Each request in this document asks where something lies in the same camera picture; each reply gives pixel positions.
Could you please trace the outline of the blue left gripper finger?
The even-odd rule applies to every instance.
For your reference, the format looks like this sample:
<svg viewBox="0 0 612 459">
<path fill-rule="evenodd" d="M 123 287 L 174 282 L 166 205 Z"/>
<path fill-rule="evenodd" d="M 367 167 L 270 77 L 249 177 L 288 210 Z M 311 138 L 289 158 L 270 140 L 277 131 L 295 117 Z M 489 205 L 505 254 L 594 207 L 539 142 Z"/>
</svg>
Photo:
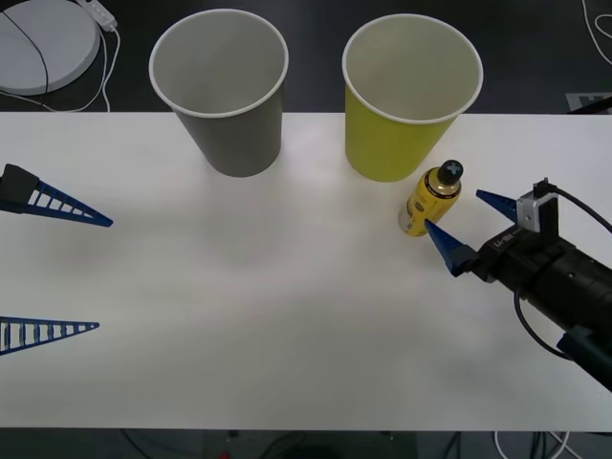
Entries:
<svg viewBox="0 0 612 459">
<path fill-rule="evenodd" d="M 111 227 L 113 221 L 26 169 L 6 164 L 1 174 L 1 210 Z"/>
<path fill-rule="evenodd" d="M 1 317 L 1 355 L 71 338 L 98 328 L 98 322 Z"/>
</svg>

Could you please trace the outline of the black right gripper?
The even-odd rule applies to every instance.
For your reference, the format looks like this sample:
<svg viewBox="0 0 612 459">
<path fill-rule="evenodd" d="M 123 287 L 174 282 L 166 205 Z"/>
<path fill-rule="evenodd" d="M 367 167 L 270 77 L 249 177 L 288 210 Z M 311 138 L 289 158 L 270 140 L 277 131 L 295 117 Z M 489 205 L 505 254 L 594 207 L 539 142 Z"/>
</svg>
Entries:
<svg viewBox="0 0 612 459">
<path fill-rule="evenodd" d="M 477 189 L 475 196 L 517 225 L 516 200 Z M 488 283 L 500 282 L 512 292 L 531 286 L 555 261 L 576 246 L 556 236 L 547 238 L 521 227 L 505 229 L 478 251 L 463 244 L 430 220 L 427 233 L 451 275 L 471 271 L 477 262 L 477 276 Z"/>
</svg>

